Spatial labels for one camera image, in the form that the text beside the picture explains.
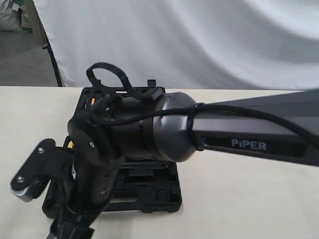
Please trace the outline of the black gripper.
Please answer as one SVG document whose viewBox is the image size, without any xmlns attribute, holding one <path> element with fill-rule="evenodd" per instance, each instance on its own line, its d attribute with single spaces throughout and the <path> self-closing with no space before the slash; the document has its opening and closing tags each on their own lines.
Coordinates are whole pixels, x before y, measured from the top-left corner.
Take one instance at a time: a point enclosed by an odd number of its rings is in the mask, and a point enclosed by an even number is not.
<svg viewBox="0 0 319 239">
<path fill-rule="evenodd" d="M 67 130 L 79 154 L 75 163 L 77 191 L 88 204 L 104 204 L 122 164 L 110 131 L 76 115 L 69 120 Z M 90 239 L 95 231 L 90 227 L 94 220 L 94 212 L 75 211 L 65 205 L 55 216 L 47 239 Z"/>
</svg>

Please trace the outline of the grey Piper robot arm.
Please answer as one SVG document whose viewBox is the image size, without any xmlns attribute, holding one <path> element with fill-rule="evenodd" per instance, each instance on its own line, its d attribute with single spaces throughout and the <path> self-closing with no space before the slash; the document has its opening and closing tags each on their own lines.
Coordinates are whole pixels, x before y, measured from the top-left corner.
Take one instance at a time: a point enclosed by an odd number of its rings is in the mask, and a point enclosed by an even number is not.
<svg viewBox="0 0 319 239">
<path fill-rule="evenodd" d="M 176 212 L 177 164 L 212 150 L 302 165 L 319 164 L 319 92 L 197 103 L 160 91 L 151 104 L 113 88 L 81 91 L 63 150 L 72 184 L 52 181 L 42 209 L 49 238 L 89 239 L 102 212 Z"/>
</svg>

